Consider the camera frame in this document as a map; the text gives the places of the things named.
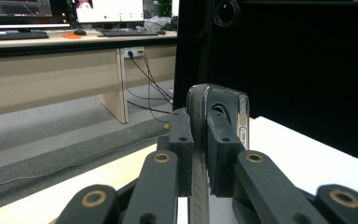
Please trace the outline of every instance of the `keyboard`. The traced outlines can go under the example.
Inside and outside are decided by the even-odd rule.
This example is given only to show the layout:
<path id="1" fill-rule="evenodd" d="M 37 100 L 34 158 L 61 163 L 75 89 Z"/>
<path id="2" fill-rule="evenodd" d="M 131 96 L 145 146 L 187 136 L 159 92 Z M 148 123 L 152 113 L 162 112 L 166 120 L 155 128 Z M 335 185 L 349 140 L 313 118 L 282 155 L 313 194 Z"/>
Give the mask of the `keyboard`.
<path id="1" fill-rule="evenodd" d="M 102 30 L 101 33 L 104 36 L 108 36 L 108 37 L 158 35 L 158 33 L 152 32 L 152 31 L 135 31 L 135 30 L 130 30 L 130 31 L 125 31 L 125 30 L 106 31 L 106 30 Z"/>
<path id="2" fill-rule="evenodd" d="M 24 32 L 24 33 L 7 33 L 0 35 L 0 40 L 19 40 L 19 39 L 43 39 L 48 38 L 45 32 Z"/>

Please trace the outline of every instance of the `black monitor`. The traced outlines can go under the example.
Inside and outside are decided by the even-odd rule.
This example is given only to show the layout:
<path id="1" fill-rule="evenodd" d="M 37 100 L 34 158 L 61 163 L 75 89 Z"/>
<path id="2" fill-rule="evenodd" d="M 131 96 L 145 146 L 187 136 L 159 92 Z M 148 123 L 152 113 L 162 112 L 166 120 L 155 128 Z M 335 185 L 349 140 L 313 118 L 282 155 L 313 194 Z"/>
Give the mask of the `black monitor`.
<path id="1" fill-rule="evenodd" d="M 114 24 L 144 21 L 143 0 L 71 0 L 80 24 Z"/>
<path id="2" fill-rule="evenodd" d="M 0 29 L 70 27 L 65 0 L 0 0 Z"/>

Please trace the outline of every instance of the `power outlet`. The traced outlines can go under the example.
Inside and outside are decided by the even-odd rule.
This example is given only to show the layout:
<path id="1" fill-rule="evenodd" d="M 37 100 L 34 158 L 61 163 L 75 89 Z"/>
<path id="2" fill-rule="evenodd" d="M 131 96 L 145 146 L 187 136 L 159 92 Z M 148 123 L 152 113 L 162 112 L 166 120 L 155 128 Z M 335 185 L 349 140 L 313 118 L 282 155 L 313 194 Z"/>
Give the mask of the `power outlet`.
<path id="1" fill-rule="evenodd" d="M 132 57 L 142 57 L 141 52 L 145 52 L 144 47 L 135 47 L 135 48 L 124 48 L 124 58 L 130 58 L 129 52 L 132 52 Z"/>

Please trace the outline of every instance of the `orange object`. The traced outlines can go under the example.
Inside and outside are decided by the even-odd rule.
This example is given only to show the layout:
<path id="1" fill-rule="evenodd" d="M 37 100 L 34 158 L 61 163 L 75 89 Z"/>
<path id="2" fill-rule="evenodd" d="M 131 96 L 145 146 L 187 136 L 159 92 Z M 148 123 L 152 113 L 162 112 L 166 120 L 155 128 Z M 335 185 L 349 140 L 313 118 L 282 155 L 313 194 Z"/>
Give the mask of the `orange object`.
<path id="1" fill-rule="evenodd" d="M 65 38 L 68 38 L 68 39 L 80 39 L 81 38 L 80 35 L 75 35 L 75 34 L 71 34 L 71 33 L 63 34 L 62 36 Z"/>

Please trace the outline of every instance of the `gray floor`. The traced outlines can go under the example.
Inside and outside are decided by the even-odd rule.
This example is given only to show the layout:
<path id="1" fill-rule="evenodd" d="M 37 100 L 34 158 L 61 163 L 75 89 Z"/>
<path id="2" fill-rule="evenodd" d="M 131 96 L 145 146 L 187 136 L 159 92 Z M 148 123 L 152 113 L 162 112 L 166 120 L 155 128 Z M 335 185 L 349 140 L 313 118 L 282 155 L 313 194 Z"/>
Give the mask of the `gray floor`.
<path id="1" fill-rule="evenodd" d="M 173 80 L 158 85 L 171 94 Z M 147 86 L 130 91 L 137 96 L 148 95 Z M 150 97 L 161 98 L 161 95 L 151 88 Z M 148 107 L 146 99 L 129 92 L 127 99 Z M 157 110 L 172 111 L 172 106 L 163 100 L 152 100 L 150 104 Z M 128 109 L 130 121 L 126 124 L 101 105 L 98 96 L 0 115 L 0 167 L 153 119 L 148 109 L 130 104 Z M 159 118 L 166 114 L 153 112 L 153 115 Z"/>

